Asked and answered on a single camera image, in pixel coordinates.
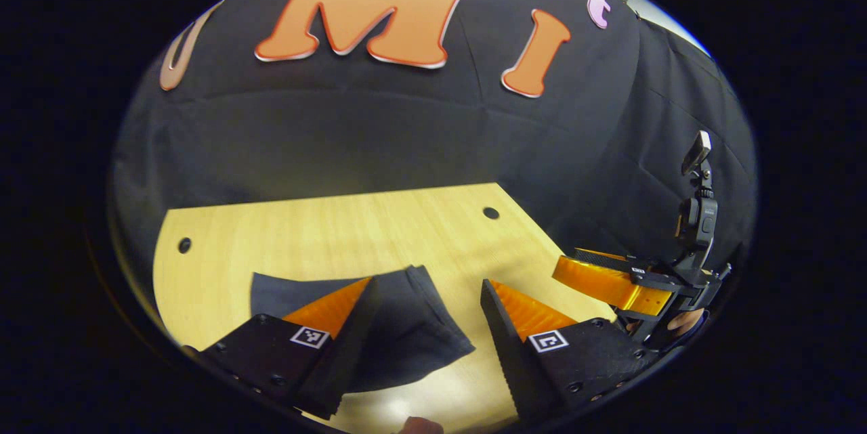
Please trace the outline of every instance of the letter m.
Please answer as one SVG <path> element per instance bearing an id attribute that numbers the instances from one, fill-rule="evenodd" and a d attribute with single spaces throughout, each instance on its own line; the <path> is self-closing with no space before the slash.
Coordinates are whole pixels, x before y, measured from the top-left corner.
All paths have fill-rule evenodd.
<path id="1" fill-rule="evenodd" d="M 377 60 L 429 69 L 446 64 L 442 38 L 459 0 L 289 0 L 274 32 L 256 47 L 266 62 L 299 60 L 319 48 L 310 34 L 317 11 L 331 49 L 346 55 L 380 21 L 391 15 L 382 34 L 368 42 Z"/>

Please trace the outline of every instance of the black cloth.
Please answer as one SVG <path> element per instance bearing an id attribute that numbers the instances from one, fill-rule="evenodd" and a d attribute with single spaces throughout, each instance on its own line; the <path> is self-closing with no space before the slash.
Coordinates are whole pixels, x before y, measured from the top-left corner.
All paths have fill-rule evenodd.
<path id="1" fill-rule="evenodd" d="M 298 282 L 253 274 L 251 313 L 284 317 L 360 278 Z M 350 393 L 419 381 L 475 351 L 424 267 L 380 274 L 377 280 L 382 304 L 365 340 Z"/>
<path id="2" fill-rule="evenodd" d="M 461 0 L 445 66 L 381 63 L 366 40 L 345 57 L 321 40 L 306 60 L 264 63 L 256 45 L 288 0 L 226 0 L 182 82 L 162 91 L 157 54 L 130 103 L 112 160 L 119 228 L 143 292 L 167 209 L 496 181 L 564 251 L 674 259 L 691 196 L 680 163 L 712 138 L 719 220 L 707 267 L 747 249 L 757 214 L 755 144 L 717 64 L 675 34 L 606 0 Z M 572 33 L 530 99 L 501 85 L 542 9 Z M 178 20 L 179 30 L 191 20 Z"/>

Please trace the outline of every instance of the person's hand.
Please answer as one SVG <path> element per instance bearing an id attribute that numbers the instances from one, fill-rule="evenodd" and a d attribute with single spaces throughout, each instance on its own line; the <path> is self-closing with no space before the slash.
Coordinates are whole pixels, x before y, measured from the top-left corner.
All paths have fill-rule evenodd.
<path id="1" fill-rule="evenodd" d="M 704 313 L 703 309 L 697 309 L 694 311 L 685 311 L 685 313 L 679 313 L 675 316 L 675 319 L 672 319 L 669 322 L 669 325 L 666 326 L 666 329 L 669 331 L 675 331 L 675 338 L 680 338 L 682 335 L 685 335 L 690 331 L 696 324 L 699 319 L 702 319 L 702 314 Z M 626 326 L 626 330 L 631 332 L 632 329 L 635 329 L 635 322 Z"/>
<path id="2" fill-rule="evenodd" d="M 434 421 L 420 416 L 411 416 L 403 422 L 403 429 L 397 434 L 443 434 L 443 428 Z"/>

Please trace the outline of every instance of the folded black cloth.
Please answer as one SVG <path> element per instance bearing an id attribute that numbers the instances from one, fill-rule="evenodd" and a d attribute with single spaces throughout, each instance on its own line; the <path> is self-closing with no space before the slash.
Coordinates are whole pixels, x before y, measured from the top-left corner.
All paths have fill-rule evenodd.
<path id="1" fill-rule="evenodd" d="M 251 313 L 284 317 L 359 279 L 298 282 L 253 274 Z M 475 351 L 442 303 L 424 267 L 377 276 L 382 304 L 349 391 L 398 387 Z"/>

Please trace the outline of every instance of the table surface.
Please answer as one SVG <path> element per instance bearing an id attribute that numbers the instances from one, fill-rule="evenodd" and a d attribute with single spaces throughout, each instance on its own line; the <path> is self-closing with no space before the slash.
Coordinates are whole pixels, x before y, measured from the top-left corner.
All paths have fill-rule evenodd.
<path id="1" fill-rule="evenodd" d="M 499 218 L 483 215 L 488 207 Z M 182 254 L 185 237 L 192 246 Z M 551 278 L 561 254 L 495 183 L 171 209 L 154 291 L 171 336 L 201 350 L 250 319 L 254 272 L 326 280 L 424 265 L 476 351 L 409 385 L 346 394 L 328 422 L 310 418 L 355 434 L 399 431 L 408 416 L 481 433 L 517 420 L 480 305 L 483 279 L 575 320 L 615 318 L 609 305 Z"/>

